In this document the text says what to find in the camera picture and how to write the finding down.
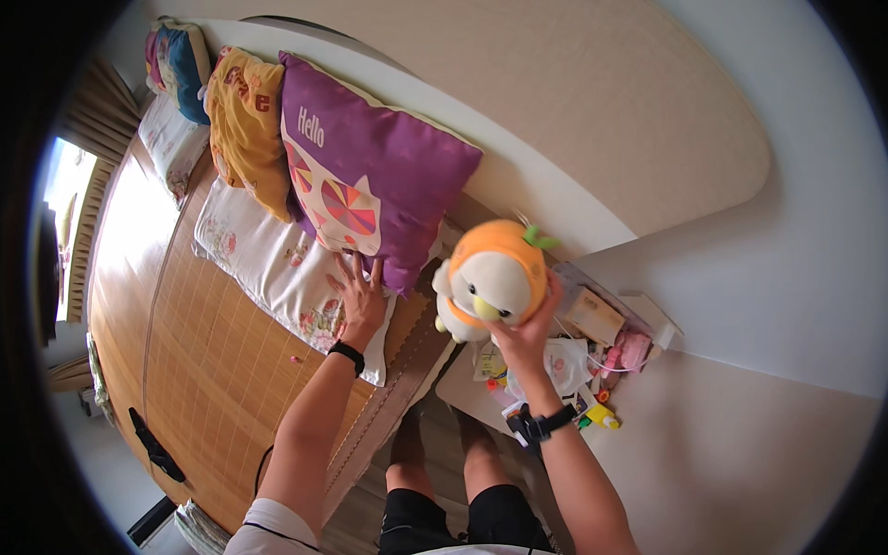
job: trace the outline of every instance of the white shirt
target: white shirt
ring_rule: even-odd
[[[243,524],[225,549],[226,555],[318,555],[318,540],[311,528],[289,507],[260,497],[253,502]],[[541,555],[546,551],[534,550]],[[424,555],[526,555],[526,547],[486,543],[457,545],[424,551]]]

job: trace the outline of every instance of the leg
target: leg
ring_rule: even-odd
[[[419,433],[419,411],[414,406],[400,421],[392,441],[392,455],[385,471],[385,490],[412,489],[434,500],[432,481],[425,472],[425,449]]]
[[[459,422],[459,437],[465,453],[465,496],[469,503],[487,488],[511,484],[505,475],[503,459],[500,458],[494,439],[484,424],[464,412],[455,410]]]
[[[419,417],[416,407],[409,410],[392,440],[379,555],[412,555],[461,544],[448,532],[447,514],[434,502]]]
[[[469,543],[501,543],[551,551],[524,494],[505,475],[494,439],[483,424],[456,411],[465,452]]]

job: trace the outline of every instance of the blue pillow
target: blue pillow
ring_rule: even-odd
[[[192,23],[157,21],[145,42],[145,62],[151,80],[167,91],[183,116],[210,124],[197,92],[210,80],[210,57],[201,28]]]

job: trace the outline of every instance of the window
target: window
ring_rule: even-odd
[[[59,258],[61,275],[59,283],[58,319],[65,313],[66,303],[65,274],[71,256],[71,247],[80,209],[83,205],[83,193],[90,183],[92,169],[96,165],[96,156],[76,147],[64,139],[55,139],[50,154],[50,167],[47,172],[44,201],[55,211],[56,237],[59,241]]]

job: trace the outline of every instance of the hand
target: hand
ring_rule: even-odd
[[[546,268],[546,278],[551,293],[530,320],[515,329],[510,329],[501,321],[484,321],[484,325],[496,337],[506,366],[510,371],[514,371],[519,379],[528,373],[545,373],[543,349],[549,337],[552,316],[564,296],[561,281],[550,268]]]
[[[327,274],[327,283],[342,296],[345,304],[345,331],[340,339],[354,349],[363,352],[370,339],[385,321],[385,299],[383,298],[383,261],[373,262],[370,281],[364,281],[361,270],[363,256],[355,252],[352,256],[352,269],[349,270],[342,254],[333,253],[333,259],[345,284]]]

